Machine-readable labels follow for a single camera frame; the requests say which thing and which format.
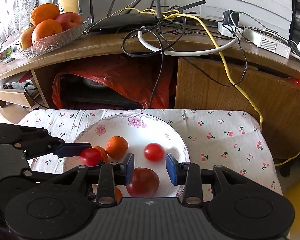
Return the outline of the small mandarin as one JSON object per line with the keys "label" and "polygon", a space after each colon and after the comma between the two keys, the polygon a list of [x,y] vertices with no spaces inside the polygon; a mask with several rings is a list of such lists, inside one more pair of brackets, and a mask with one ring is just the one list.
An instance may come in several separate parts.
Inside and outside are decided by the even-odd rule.
{"label": "small mandarin", "polygon": [[101,146],[93,146],[93,148],[99,150],[102,153],[103,162],[107,163],[108,162],[108,154],[107,154],[106,150],[104,148],[102,148]]}
{"label": "small mandarin", "polygon": [[122,198],[122,192],[117,186],[115,187],[115,197],[116,197],[117,203],[119,203]]}

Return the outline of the red cherry tomato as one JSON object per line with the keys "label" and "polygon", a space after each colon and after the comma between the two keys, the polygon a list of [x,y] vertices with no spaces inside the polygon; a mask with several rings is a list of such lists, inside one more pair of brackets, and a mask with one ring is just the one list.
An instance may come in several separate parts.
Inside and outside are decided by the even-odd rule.
{"label": "red cherry tomato", "polygon": [[87,148],[80,154],[80,160],[83,165],[92,167],[100,164],[104,164],[103,154],[100,150],[95,148]]}
{"label": "red cherry tomato", "polygon": [[165,150],[157,143],[150,143],[144,149],[144,156],[152,162],[159,162],[165,156]]}

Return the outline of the mandarin orange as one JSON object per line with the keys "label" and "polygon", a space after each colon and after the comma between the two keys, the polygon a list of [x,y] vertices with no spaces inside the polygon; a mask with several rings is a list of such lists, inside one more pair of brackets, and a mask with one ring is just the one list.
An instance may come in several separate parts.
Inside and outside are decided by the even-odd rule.
{"label": "mandarin orange", "polygon": [[122,158],[128,150],[128,142],[120,136],[111,137],[106,143],[106,152],[112,159]]}

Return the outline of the dark red apple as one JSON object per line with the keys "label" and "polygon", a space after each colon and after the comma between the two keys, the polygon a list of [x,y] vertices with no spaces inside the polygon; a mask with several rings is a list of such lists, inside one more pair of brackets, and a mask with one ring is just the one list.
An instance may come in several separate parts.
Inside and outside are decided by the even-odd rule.
{"label": "dark red apple", "polygon": [[149,168],[135,168],[126,190],[131,197],[153,197],[160,185],[158,175]]}

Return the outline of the cherry print tablecloth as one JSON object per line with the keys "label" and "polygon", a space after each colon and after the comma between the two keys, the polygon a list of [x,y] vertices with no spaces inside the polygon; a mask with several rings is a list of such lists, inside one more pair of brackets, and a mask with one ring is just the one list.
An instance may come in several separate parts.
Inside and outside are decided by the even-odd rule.
{"label": "cherry print tablecloth", "polygon": [[66,142],[75,142],[83,130],[114,114],[142,113],[172,126],[187,146],[190,162],[203,169],[226,166],[276,193],[281,193],[271,152],[258,122],[242,111],[195,109],[38,110],[20,124],[47,129]]}

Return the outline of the wooden tv cabinet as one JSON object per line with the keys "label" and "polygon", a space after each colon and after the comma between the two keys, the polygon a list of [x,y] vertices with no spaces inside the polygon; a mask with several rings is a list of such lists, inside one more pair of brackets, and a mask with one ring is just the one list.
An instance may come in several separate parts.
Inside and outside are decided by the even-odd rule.
{"label": "wooden tv cabinet", "polygon": [[89,34],[48,54],[0,64],[0,80],[31,71],[44,102],[52,108],[53,84],[59,74],[107,68],[118,79],[145,91],[149,99],[156,81],[168,91],[176,86],[175,108],[244,111],[262,120],[262,134],[274,158],[288,159],[300,151],[300,62],[285,59],[241,41],[221,55],[191,58],[134,59],[123,54],[123,34]]}

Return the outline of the glass fruit dish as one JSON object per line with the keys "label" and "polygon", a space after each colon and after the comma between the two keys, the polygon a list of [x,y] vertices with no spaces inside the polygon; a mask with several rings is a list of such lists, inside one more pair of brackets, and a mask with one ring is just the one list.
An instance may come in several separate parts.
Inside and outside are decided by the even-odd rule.
{"label": "glass fruit dish", "polygon": [[32,59],[55,51],[81,37],[86,32],[89,24],[90,21],[84,21],[69,30],[39,39],[30,48],[13,52],[11,57],[18,60]]}

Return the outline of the yellow apple in dish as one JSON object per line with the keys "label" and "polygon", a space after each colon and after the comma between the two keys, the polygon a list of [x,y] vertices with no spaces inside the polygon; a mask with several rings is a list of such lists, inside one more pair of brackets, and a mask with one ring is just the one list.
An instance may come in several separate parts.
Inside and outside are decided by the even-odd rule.
{"label": "yellow apple in dish", "polygon": [[25,31],[23,31],[23,33],[21,34],[20,39],[19,39],[19,46],[20,46],[21,50],[25,50],[25,49],[33,46],[32,33],[33,33],[34,29],[35,29],[35,26],[29,27]]}

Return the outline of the front large orange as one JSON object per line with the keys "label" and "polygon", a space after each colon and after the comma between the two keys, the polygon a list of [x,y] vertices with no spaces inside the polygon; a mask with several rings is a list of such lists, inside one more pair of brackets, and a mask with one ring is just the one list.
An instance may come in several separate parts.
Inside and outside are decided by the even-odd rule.
{"label": "front large orange", "polygon": [[35,44],[38,40],[52,36],[63,31],[61,24],[56,20],[44,20],[40,22],[33,30],[31,41]]}

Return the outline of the large orange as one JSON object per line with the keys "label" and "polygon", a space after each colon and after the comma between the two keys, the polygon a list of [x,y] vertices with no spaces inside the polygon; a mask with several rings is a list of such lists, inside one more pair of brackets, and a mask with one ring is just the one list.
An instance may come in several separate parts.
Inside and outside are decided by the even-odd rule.
{"label": "large orange", "polygon": [[57,5],[52,3],[41,4],[33,9],[30,14],[30,22],[37,26],[45,20],[55,20],[60,15]]}
{"label": "large orange", "polygon": [[63,31],[61,24],[56,20],[44,20],[40,22],[33,30],[31,41],[35,44],[38,40],[52,36]]}

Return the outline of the red apple in dish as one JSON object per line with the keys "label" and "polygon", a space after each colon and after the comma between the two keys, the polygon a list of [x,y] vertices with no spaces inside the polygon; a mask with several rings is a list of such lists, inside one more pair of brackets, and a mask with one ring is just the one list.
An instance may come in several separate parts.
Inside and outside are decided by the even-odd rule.
{"label": "red apple in dish", "polygon": [[74,12],[65,12],[63,14],[60,14],[56,18],[56,21],[61,24],[63,31],[72,29],[83,23],[81,16]]}

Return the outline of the black wifi router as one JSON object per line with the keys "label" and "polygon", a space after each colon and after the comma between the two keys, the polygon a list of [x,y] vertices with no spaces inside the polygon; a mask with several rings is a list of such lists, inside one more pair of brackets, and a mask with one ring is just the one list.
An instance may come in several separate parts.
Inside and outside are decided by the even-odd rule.
{"label": "black wifi router", "polygon": [[[131,7],[131,9],[127,9],[127,12],[119,15],[116,12],[113,14],[111,13],[115,2],[115,0],[113,0],[107,16],[96,21],[94,18],[93,0],[89,0],[91,23],[88,25],[87,31],[99,32],[114,29],[118,30],[124,26],[156,24],[158,22],[156,12],[154,12],[154,14],[151,14],[150,11],[142,11],[136,14],[131,13],[131,11],[135,9],[141,1],[142,0],[135,0],[134,2],[130,3],[128,6]],[[157,9],[159,13],[162,13],[162,6],[160,0],[152,0],[151,7],[154,4],[154,2],[157,3]]]}

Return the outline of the top large orange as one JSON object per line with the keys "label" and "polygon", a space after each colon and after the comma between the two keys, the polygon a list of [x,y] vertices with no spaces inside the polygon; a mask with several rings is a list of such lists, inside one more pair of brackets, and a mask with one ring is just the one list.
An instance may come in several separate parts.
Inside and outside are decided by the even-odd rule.
{"label": "top large orange", "polygon": [[33,9],[30,14],[30,22],[37,26],[45,20],[55,20],[60,15],[57,5],[52,3],[41,4]]}

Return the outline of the white power strip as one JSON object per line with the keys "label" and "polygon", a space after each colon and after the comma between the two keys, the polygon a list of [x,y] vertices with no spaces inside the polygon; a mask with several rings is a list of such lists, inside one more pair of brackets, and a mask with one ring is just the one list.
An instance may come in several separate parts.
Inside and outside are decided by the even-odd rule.
{"label": "white power strip", "polygon": [[248,28],[235,28],[234,25],[224,22],[218,22],[218,32],[227,37],[245,38],[249,42],[253,43],[258,48],[265,49],[274,54],[280,55],[286,59],[289,59],[291,48],[282,42],[275,40],[267,35],[263,35],[254,30]]}

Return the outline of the black power adapter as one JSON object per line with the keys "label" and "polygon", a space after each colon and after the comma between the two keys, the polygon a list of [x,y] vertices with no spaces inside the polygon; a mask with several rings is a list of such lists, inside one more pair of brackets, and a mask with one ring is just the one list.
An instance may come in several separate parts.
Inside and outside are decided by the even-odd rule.
{"label": "black power adapter", "polygon": [[223,23],[235,24],[239,23],[239,12],[234,12],[233,10],[226,10],[223,12]]}

